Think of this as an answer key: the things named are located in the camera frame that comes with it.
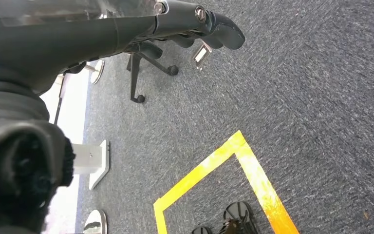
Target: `chair caster wheel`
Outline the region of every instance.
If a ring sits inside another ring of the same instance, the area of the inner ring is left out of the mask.
[[[170,76],[175,76],[178,74],[178,67],[176,65],[168,67],[169,75]]]
[[[137,97],[137,102],[138,103],[143,103],[146,100],[146,98],[143,95],[138,95]]]

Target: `gray carpet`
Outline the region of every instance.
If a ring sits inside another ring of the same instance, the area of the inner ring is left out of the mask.
[[[203,70],[190,49],[160,43],[168,77],[142,61],[129,100],[128,55],[106,59],[90,86],[85,142],[111,141],[111,169],[80,180],[77,231],[93,209],[109,234],[157,233],[153,203],[241,130],[301,233],[374,234],[374,1],[207,0],[244,31],[238,51]],[[273,233],[235,158],[165,210],[169,234],[221,228],[225,206],[250,203]]]

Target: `white floor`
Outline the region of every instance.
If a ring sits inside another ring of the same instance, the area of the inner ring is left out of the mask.
[[[89,72],[84,69],[76,75],[67,74],[65,79],[65,94],[57,124],[72,143],[82,144]],[[51,90],[41,96],[50,112],[50,122],[55,119],[59,89],[60,85],[55,82]],[[47,225],[43,234],[75,233],[78,184],[79,176],[75,175],[69,187],[58,188],[46,217]]]

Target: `chair leg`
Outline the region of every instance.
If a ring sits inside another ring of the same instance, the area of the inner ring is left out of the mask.
[[[140,53],[140,56],[169,76],[175,76],[176,74],[178,74],[178,67],[176,65],[172,65],[166,68],[163,65],[161,65],[159,62],[157,62],[155,59],[150,59],[149,57],[141,53]]]
[[[131,90],[130,90],[130,99],[135,103],[143,103],[145,101],[145,97],[143,95],[138,95],[135,98],[135,88],[137,86],[137,79],[138,79],[138,72],[140,70],[140,60],[141,56],[139,54],[132,54],[130,55],[131,64]]]
[[[145,59],[164,73],[168,74],[169,76],[175,76],[178,74],[178,67],[173,65],[168,68],[165,68],[159,62],[154,59],[150,59],[149,57],[145,56],[142,53],[135,53],[130,55],[130,59],[127,63],[127,70],[131,72],[131,90],[130,90],[130,99],[135,103],[143,103],[146,99],[143,95],[138,95],[135,98],[135,88],[137,86],[138,80],[138,72],[140,71],[140,60]]]

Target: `white base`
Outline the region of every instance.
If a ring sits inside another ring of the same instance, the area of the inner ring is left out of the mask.
[[[100,180],[105,176],[105,174],[110,169],[110,143],[104,140],[100,144],[102,148],[101,153],[101,168],[97,172],[90,174],[90,190],[92,190]]]

